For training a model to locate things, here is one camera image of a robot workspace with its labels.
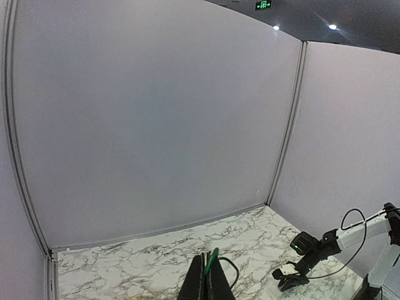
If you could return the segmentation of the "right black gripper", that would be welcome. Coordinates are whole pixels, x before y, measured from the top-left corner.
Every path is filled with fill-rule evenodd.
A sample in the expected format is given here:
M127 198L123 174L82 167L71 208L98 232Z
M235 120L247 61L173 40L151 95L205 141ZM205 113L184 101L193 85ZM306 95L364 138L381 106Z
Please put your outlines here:
M321 239L316 239L305 231L300 232L290 243L290 247L302 256L294 263L294 274L283 276L280 269L275 269L272 276L279 280L277 285L280 291L288 291L298 286L309 284L306 275L320 262L329 256L341 252L338 245L337 229L325 232Z

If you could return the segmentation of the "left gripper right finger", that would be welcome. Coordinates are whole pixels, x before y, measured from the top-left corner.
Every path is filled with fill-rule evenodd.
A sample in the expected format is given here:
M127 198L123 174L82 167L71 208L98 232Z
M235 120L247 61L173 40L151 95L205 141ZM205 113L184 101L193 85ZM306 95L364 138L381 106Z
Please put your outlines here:
M206 275L207 300L234 300L228 280L219 259L215 259Z

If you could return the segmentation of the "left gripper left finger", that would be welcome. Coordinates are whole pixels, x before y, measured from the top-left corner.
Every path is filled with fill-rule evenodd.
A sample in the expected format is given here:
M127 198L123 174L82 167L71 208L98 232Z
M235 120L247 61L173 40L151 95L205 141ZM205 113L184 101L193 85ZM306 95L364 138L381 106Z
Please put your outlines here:
M205 255L195 255L186 273L177 300L203 300L206 298Z

